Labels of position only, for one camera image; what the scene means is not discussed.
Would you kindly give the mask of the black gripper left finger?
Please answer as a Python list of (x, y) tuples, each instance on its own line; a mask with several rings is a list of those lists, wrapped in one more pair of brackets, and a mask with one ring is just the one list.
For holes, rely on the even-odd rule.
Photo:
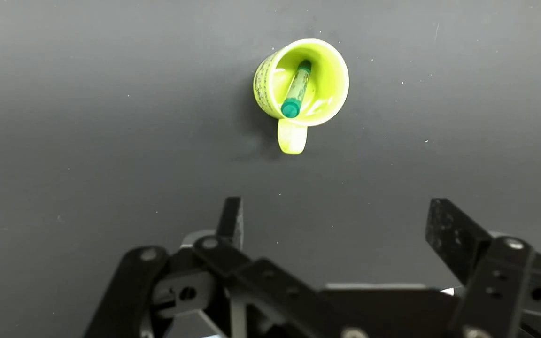
[(244, 242), (244, 212), (240, 197), (227, 197), (221, 209), (216, 235), (234, 248), (240, 248)]

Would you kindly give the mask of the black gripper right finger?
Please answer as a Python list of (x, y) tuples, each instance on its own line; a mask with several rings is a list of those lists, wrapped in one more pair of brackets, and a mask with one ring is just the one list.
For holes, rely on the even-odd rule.
[(492, 235), (452, 201), (437, 197), (428, 207), (424, 241), (456, 280), (465, 284), (490, 246)]

